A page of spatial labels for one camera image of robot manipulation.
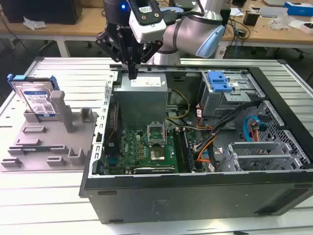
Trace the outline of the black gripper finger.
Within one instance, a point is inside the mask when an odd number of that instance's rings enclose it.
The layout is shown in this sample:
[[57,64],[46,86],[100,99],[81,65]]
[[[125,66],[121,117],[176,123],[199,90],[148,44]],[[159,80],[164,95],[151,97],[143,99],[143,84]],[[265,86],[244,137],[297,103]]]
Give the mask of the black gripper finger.
[[163,46],[160,40],[140,44],[136,40],[132,43],[132,80],[137,78],[141,63],[146,63]]
[[117,33],[117,39],[113,39],[108,32],[99,33],[96,44],[115,62],[121,62],[128,70],[128,78],[133,79],[133,67],[131,66],[130,47],[127,47],[126,36],[122,32]]

